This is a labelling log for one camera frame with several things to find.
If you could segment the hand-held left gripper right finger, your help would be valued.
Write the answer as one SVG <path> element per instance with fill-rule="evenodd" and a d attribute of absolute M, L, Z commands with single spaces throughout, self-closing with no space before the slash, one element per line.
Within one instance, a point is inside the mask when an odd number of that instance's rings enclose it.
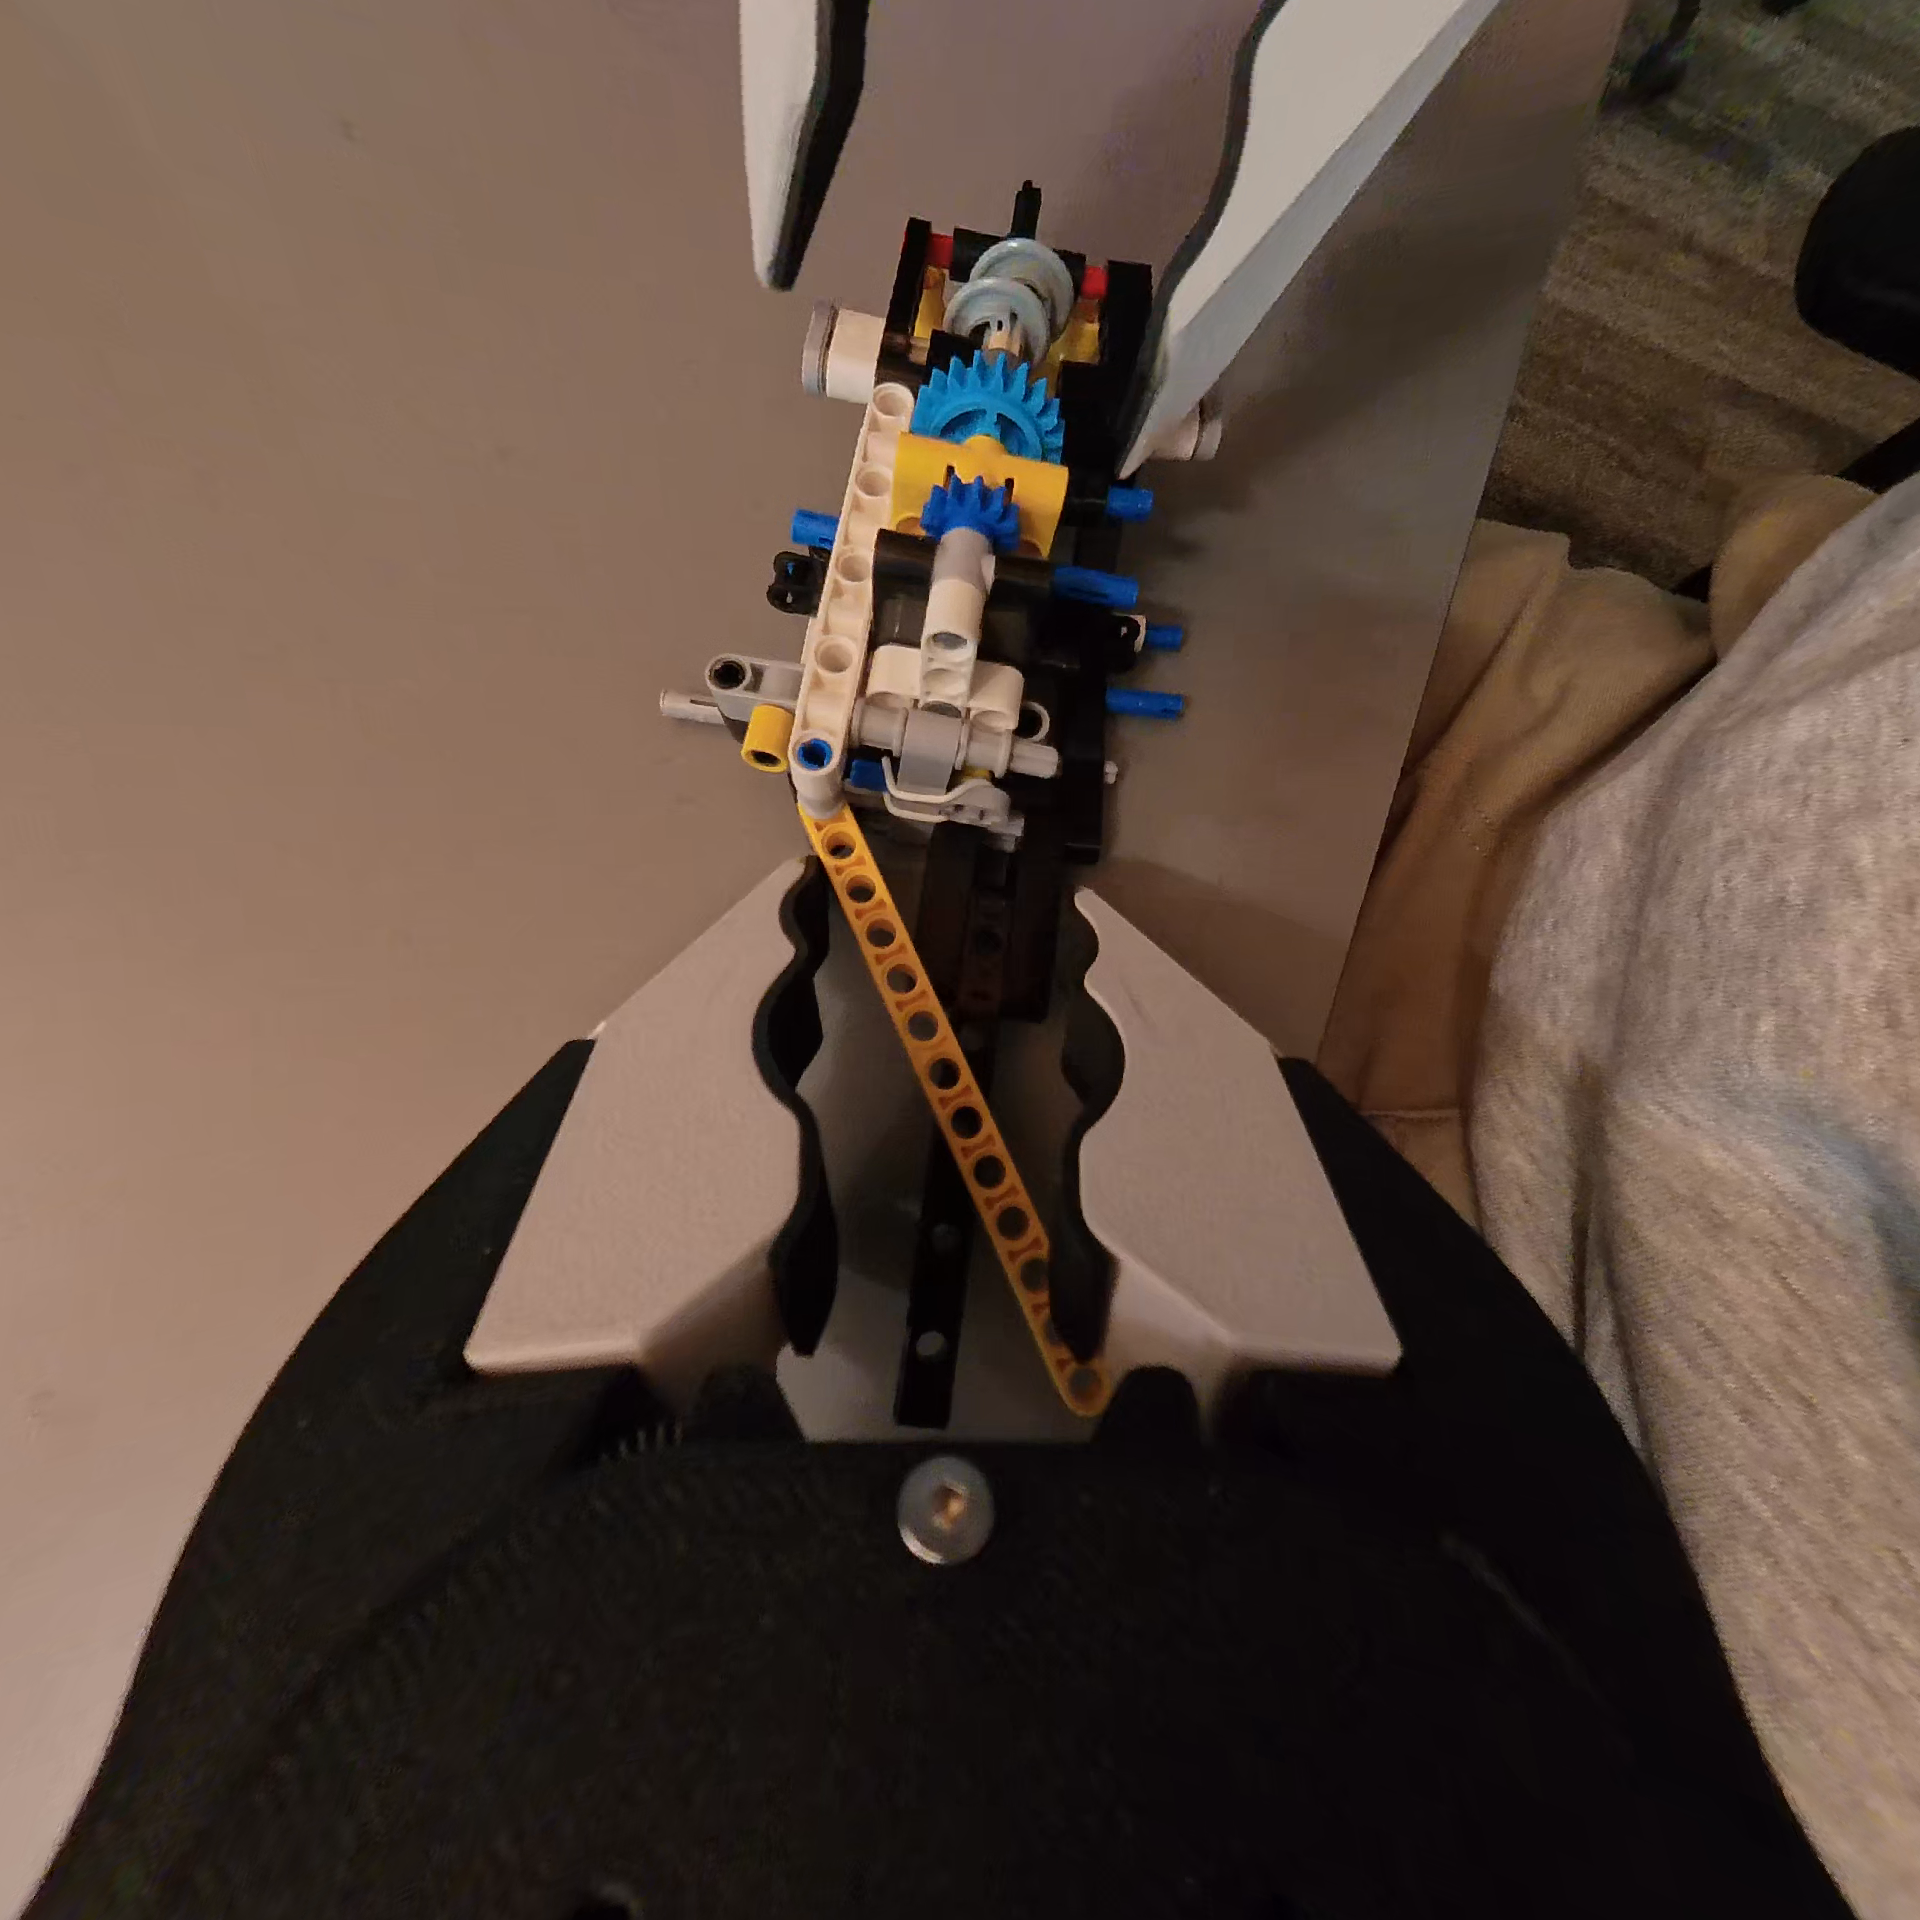
<path fill-rule="evenodd" d="M 1265 1036 L 1094 890 L 1063 1076 L 1059 1330 L 1212 1415 L 1255 1372 L 1391 1375 L 1401 1340 Z"/>

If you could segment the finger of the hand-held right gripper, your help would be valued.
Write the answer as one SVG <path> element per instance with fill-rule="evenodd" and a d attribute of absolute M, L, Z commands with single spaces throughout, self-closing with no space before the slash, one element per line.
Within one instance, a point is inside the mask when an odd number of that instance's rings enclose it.
<path fill-rule="evenodd" d="M 753 266 L 788 293 L 801 278 L 852 131 L 868 2 L 743 2 L 742 125 Z"/>
<path fill-rule="evenodd" d="M 1120 473 L 1176 430 L 1370 182 L 1496 2 L 1274 2 L 1243 34 L 1206 206 L 1160 282 Z"/>

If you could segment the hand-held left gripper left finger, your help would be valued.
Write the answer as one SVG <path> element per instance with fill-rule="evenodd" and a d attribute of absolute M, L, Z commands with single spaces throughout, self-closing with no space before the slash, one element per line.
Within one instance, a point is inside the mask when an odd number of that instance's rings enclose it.
<path fill-rule="evenodd" d="M 801 1081 L 831 922 L 824 865 L 788 860 L 602 1021 L 466 1337 L 475 1373 L 631 1366 L 686 1411 L 718 1370 L 816 1353 L 839 1233 Z"/>

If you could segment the lego vehicle chassis model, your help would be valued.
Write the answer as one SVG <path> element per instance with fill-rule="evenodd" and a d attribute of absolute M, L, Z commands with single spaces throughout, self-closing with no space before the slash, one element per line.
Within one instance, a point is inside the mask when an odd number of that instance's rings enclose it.
<path fill-rule="evenodd" d="M 1110 723 L 1185 713 L 1127 684 L 1185 628 L 1116 569 L 1155 510 L 1120 475 L 1155 274 L 1040 223 L 1036 180 L 996 228 L 911 220 L 882 314 L 816 305 L 803 387 L 860 433 L 839 507 L 795 513 L 775 553 L 801 657 L 718 654 L 660 697 L 791 781 L 928 1101 L 894 1399 L 923 1431 L 953 1413 L 984 1247 L 1067 1405 L 1106 1391 L 1050 1326 L 1050 1236 L 988 1100 L 1002 1030 L 1050 1017 L 1071 877 L 1106 844 Z"/>

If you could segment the beige pants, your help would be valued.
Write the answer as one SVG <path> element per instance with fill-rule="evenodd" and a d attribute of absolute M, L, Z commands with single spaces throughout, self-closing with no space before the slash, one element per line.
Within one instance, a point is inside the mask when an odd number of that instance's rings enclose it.
<path fill-rule="evenodd" d="M 1746 485 L 1704 603 L 1575 564 L 1566 535 L 1475 521 L 1318 1050 L 1321 1074 L 1471 1222 L 1481 1012 L 1538 830 L 1870 503 L 1836 475 Z"/>

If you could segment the black office chair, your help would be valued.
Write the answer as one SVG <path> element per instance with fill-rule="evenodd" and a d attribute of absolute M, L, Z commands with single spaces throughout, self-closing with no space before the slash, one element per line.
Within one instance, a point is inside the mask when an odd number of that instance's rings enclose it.
<path fill-rule="evenodd" d="M 1815 337 L 1918 379 L 1918 129 L 1874 139 L 1828 186 L 1793 300 Z"/>

